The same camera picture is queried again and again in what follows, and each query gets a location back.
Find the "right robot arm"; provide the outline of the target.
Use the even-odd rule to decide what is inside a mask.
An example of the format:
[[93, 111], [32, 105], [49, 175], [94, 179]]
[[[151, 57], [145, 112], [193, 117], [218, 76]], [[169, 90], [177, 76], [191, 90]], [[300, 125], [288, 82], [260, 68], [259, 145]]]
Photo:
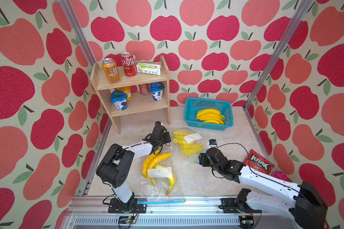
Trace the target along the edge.
[[303, 229], [328, 228], [328, 206], [316, 188], [307, 182], [287, 182], [252, 169], [237, 160], [228, 160], [217, 148], [199, 155], [199, 164], [210, 167], [222, 178], [252, 186], [264, 195], [242, 189], [237, 195], [237, 206], [244, 210], [260, 210], [287, 217]]

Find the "teal plastic basket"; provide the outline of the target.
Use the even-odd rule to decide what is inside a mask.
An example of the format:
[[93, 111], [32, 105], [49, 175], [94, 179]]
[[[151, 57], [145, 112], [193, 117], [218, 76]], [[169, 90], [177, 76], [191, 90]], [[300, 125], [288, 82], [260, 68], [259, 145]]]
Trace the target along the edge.
[[223, 131], [234, 124], [231, 104], [227, 101], [186, 99], [184, 120], [190, 127]]

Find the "banana bunch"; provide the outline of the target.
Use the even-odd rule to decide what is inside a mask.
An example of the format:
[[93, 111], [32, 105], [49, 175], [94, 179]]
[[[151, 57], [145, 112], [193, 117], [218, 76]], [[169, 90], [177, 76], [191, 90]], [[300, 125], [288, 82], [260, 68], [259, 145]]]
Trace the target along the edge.
[[196, 119], [203, 123], [224, 125], [225, 117], [216, 109], [203, 109], [197, 112]]

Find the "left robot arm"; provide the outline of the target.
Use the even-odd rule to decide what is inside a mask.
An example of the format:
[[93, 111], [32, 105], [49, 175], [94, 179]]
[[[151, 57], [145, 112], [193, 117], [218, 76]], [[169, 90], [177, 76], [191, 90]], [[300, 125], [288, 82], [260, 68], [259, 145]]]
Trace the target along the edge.
[[161, 122], [155, 122], [152, 133], [142, 141], [130, 146], [113, 144], [96, 169], [96, 175], [103, 184], [108, 185], [114, 198], [108, 205], [108, 213], [145, 213], [146, 207], [138, 204], [138, 199], [129, 188], [126, 179], [134, 160], [143, 156], [158, 156], [163, 145], [171, 142], [167, 129]]

